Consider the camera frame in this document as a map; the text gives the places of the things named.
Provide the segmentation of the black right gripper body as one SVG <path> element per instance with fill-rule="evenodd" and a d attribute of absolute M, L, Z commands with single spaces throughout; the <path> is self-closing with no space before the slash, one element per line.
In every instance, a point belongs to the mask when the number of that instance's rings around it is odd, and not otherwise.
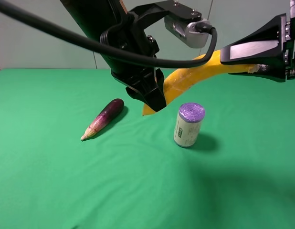
<path fill-rule="evenodd" d="M 295 0 L 290 1 L 290 17 L 279 15 L 279 47 L 281 66 L 278 82 L 295 79 Z"/>

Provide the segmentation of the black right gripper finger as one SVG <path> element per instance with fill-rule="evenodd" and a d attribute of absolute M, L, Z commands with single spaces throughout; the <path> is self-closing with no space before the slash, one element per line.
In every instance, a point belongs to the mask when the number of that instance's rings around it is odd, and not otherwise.
<path fill-rule="evenodd" d="M 236 64 L 227 66 L 227 73 L 269 79 L 278 83 L 286 81 L 285 66 L 281 64 Z"/>
<path fill-rule="evenodd" d="M 222 64 L 284 64 L 286 15 L 272 18 L 252 34 L 221 49 Z"/>

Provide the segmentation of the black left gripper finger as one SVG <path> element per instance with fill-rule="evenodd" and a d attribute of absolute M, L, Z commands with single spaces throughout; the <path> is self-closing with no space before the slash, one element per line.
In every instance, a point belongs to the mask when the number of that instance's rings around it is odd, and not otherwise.
<path fill-rule="evenodd" d="M 160 69 L 147 68 L 126 81 L 126 92 L 131 98 L 142 101 L 158 112 L 167 106 L 163 91 L 164 79 Z"/>

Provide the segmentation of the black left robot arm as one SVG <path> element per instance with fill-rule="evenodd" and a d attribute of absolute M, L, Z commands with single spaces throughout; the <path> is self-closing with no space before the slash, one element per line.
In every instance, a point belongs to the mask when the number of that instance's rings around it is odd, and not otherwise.
<path fill-rule="evenodd" d="M 127 10 L 120 0 L 63 0 L 62 5 L 84 34 L 101 44 L 156 59 L 158 44 L 144 30 L 161 19 L 174 19 L 186 26 L 202 19 L 201 13 L 174 0 L 136 6 Z M 163 92 L 164 75 L 156 67 L 137 66 L 102 56 L 112 76 L 126 86 L 127 94 L 159 111 L 167 103 Z"/>

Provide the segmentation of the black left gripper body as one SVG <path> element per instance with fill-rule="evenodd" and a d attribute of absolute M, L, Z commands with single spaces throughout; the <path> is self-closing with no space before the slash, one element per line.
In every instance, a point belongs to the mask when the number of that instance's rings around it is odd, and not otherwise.
<path fill-rule="evenodd" d="M 202 64 L 202 60 L 173 61 L 157 59 L 159 51 L 157 42 L 151 36 L 146 36 L 144 30 L 150 25 L 170 16 L 181 22 L 196 22 L 202 19 L 202 14 L 176 0 L 159 1 L 140 5 L 127 11 L 120 0 L 108 0 L 108 18 L 114 22 L 106 27 L 100 35 L 100 42 L 109 45 L 114 54 L 111 58 L 130 62 L 144 67 L 190 68 Z"/>

